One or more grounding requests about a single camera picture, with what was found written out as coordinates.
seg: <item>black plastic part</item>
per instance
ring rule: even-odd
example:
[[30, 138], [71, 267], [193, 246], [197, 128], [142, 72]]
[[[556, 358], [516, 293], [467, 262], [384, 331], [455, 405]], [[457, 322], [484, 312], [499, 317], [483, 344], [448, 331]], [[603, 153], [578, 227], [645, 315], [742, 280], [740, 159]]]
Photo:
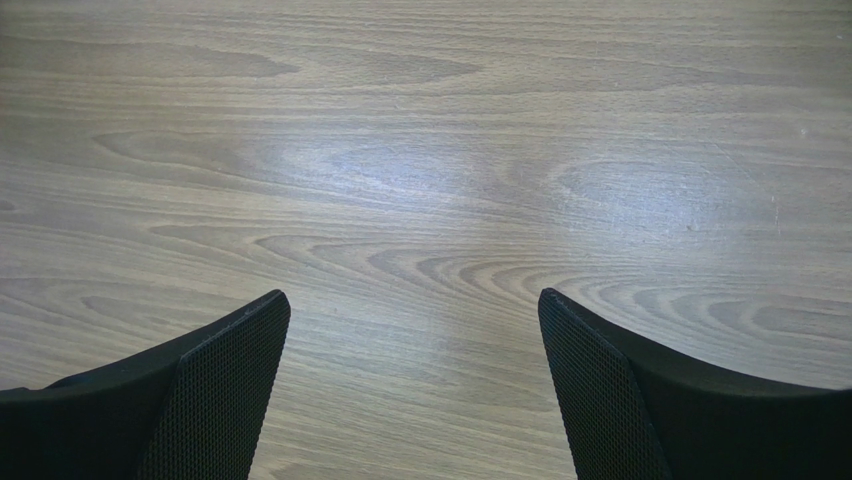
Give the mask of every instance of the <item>black plastic part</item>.
[[289, 320], [272, 291], [43, 390], [0, 391], [0, 478], [247, 478]]
[[553, 289], [539, 320], [580, 480], [852, 478], [852, 390], [702, 362]]

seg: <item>wooden table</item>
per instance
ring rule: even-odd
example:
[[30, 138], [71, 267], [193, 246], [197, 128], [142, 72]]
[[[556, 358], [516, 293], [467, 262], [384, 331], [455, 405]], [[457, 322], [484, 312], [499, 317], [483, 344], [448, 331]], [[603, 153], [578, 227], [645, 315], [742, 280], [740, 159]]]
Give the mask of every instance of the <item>wooden table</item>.
[[852, 385], [852, 4], [4, 0], [0, 388], [272, 288], [254, 479], [556, 479], [535, 302]]

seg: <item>brown wooden floor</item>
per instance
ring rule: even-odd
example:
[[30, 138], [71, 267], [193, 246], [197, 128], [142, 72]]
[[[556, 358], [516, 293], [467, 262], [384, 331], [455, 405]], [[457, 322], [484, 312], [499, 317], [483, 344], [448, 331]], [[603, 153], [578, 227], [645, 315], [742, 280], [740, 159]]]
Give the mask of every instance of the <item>brown wooden floor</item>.
[[2, 0], [0, 388], [272, 288], [254, 479], [573, 475], [535, 301], [852, 385], [852, 4]]

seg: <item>textured grip surface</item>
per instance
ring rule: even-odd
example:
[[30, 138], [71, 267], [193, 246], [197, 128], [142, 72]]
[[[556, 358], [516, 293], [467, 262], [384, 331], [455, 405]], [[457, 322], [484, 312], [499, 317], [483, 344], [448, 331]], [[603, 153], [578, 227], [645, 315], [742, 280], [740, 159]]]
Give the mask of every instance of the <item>textured grip surface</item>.
[[554, 291], [539, 320], [580, 480], [670, 479], [630, 363]]
[[181, 358], [137, 480], [248, 477], [289, 309], [274, 297]]

